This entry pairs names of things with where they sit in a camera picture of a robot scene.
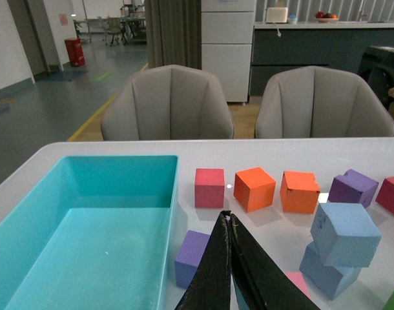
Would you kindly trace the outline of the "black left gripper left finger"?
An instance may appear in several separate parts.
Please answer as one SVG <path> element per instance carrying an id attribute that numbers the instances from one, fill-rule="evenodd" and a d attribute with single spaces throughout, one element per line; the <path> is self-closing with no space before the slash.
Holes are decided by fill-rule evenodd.
<path id="1" fill-rule="evenodd" d="M 222 211 L 196 273 L 176 309 L 229 309 L 231 304 L 231 213 Z"/>

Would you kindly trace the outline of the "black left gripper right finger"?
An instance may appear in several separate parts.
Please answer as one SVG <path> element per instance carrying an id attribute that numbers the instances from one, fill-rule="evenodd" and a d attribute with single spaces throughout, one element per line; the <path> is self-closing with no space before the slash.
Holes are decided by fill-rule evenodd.
<path id="1" fill-rule="evenodd" d="M 230 215 L 229 228 L 231 269 L 249 309 L 318 309 L 234 214 Z"/>

